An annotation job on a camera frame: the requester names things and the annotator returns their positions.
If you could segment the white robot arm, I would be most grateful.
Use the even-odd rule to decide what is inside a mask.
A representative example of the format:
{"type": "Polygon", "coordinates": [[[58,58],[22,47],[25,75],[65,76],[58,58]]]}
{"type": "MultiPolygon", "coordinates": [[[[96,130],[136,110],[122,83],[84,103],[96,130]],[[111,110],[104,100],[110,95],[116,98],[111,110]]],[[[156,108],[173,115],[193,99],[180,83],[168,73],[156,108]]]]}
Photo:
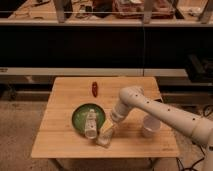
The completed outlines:
{"type": "Polygon", "coordinates": [[[213,121],[147,98],[140,86],[119,90],[118,101],[111,110],[111,120],[114,123],[123,121],[134,108],[145,111],[205,148],[202,171],[213,171],[213,121]]]}

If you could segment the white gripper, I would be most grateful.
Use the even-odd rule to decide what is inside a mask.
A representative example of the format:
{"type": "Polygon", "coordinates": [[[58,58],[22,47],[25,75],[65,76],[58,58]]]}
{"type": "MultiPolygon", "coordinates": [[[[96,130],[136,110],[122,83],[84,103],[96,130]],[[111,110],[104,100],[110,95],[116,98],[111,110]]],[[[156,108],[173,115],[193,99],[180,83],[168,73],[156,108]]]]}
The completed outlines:
{"type": "MultiPolygon", "coordinates": [[[[129,107],[122,102],[117,102],[116,105],[111,110],[111,119],[113,122],[123,121],[129,113],[129,107]]],[[[105,133],[114,127],[114,123],[109,119],[106,119],[100,128],[101,133],[105,133]]]]}

